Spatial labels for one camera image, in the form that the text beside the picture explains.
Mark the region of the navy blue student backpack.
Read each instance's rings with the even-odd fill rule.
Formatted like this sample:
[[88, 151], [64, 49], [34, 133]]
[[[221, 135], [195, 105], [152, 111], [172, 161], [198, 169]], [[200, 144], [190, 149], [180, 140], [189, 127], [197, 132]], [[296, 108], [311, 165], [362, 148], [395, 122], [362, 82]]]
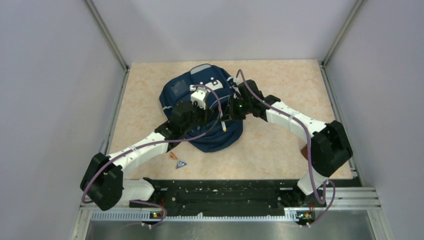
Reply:
[[[230, 99], [236, 96], [233, 84], [233, 77], [225, 69], [204, 63], [166, 83], [160, 93], [159, 101], [166, 117], [170, 117], [177, 103], [191, 100], [191, 85], [205, 85], [214, 90], [222, 110], [225, 111], [229, 107]], [[190, 143], [204, 153], [213, 153], [234, 144], [241, 137], [244, 127], [241, 120], [229, 120], [225, 122], [226, 131], [223, 131], [221, 123], [214, 125], [219, 115], [216, 97], [208, 96], [206, 104], [214, 110], [214, 114], [206, 125], [196, 125], [185, 137], [188, 139], [206, 133], [205, 136]]]

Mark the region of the small orange eraser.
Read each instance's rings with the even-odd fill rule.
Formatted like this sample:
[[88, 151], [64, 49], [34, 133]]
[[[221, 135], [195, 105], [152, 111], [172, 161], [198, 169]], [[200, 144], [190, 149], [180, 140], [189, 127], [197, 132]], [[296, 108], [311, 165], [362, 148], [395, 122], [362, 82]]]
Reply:
[[173, 160], [178, 160], [179, 159], [172, 151], [169, 153], [169, 157], [171, 159], [173, 159]]

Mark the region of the blue triangular eraser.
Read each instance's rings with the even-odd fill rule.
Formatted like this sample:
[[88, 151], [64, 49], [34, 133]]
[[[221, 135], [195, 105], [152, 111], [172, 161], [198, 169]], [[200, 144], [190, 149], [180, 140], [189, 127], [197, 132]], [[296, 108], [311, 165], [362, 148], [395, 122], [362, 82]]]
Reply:
[[176, 163], [176, 166], [175, 166], [175, 168], [176, 169], [180, 169], [180, 168], [182, 168], [182, 167], [185, 167], [187, 165], [187, 163], [186, 162], [184, 162], [184, 161], [178, 161], [177, 163]]

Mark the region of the white yellow marker pen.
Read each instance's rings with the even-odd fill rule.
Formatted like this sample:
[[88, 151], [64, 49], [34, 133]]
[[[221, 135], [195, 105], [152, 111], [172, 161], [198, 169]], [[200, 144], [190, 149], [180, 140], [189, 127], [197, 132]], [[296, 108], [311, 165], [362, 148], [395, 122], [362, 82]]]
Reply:
[[226, 132], [227, 131], [227, 126], [226, 126], [226, 123], [225, 123], [225, 121], [224, 121], [224, 119], [223, 119], [223, 113], [221, 112], [220, 113], [220, 123], [221, 123], [221, 127], [222, 127], [222, 130], [223, 130], [223, 132]]

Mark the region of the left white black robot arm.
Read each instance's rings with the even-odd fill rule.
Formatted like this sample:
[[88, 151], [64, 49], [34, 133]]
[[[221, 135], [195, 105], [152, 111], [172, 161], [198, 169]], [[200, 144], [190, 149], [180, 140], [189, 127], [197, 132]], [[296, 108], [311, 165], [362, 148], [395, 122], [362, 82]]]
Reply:
[[148, 185], [142, 193], [135, 193], [126, 189], [124, 179], [151, 158], [188, 141], [186, 134], [194, 127], [207, 125], [214, 114], [215, 110], [207, 106], [202, 108], [196, 103], [181, 101], [164, 123], [139, 142], [110, 155], [95, 154], [80, 183], [81, 202], [94, 203], [102, 211], [114, 207], [122, 197], [156, 206], [161, 198], [159, 191]]

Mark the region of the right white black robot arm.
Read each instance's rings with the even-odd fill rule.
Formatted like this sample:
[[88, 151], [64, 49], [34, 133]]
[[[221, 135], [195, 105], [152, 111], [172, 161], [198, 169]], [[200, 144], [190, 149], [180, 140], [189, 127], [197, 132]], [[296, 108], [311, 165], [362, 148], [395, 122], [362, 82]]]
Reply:
[[293, 200], [299, 206], [307, 206], [318, 193], [318, 187], [353, 156], [343, 124], [337, 120], [324, 122], [314, 119], [289, 107], [274, 95], [263, 96], [251, 79], [241, 81], [230, 77], [228, 83], [235, 93], [228, 102], [227, 119], [243, 120], [246, 115], [252, 114], [287, 129], [306, 143], [308, 170], [298, 180]]

